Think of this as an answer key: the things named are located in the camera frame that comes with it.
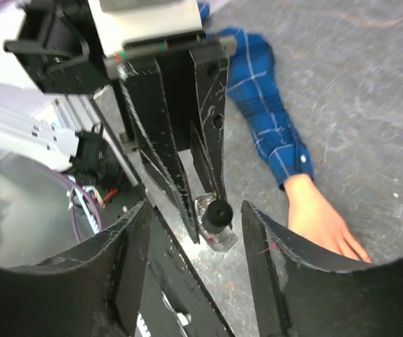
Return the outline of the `mannequin hand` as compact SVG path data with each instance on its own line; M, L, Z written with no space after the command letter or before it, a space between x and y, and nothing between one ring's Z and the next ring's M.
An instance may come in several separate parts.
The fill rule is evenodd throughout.
M291 231L339 255L366 263L371 261L343 217L309 175L291 176L283 186L289 200L288 227Z

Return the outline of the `glitter nail polish bottle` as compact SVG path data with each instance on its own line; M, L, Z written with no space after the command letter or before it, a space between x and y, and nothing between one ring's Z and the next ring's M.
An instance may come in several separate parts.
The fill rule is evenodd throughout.
M238 240L232 231L232 207L214 193L198 196L194 207L199 231L206 243L217 252L230 250Z

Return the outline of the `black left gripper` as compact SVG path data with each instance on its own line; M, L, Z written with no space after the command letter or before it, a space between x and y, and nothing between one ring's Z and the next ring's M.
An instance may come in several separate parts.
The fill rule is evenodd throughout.
M119 90L121 79L143 166L198 244L193 200L176 146L190 147L204 191L226 201L225 91L235 38L185 32L126 43L106 56L87 1L32 1L23 11L19 34L4 42L5 52L44 93Z

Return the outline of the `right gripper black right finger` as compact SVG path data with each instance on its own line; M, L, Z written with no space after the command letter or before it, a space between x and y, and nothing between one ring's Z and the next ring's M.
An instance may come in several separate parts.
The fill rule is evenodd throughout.
M403 258L340 256L248 201L242 228L261 336L403 336Z

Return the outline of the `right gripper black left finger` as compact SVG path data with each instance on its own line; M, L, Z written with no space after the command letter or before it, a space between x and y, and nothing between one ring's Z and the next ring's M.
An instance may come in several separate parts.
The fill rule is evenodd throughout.
M152 207L140 201L96 236L38 265L0 267L0 336L132 336Z

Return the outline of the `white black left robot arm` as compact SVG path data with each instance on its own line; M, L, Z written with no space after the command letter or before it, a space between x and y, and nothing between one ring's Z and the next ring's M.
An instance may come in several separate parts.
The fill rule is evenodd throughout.
M0 105L0 148L73 177L82 189L138 179L92 101L111 87L148 176L194 243L237 241L223 178L227 83L239 40L204 29L198 1L0 1L2 100L35 90L64 102L69 126Z

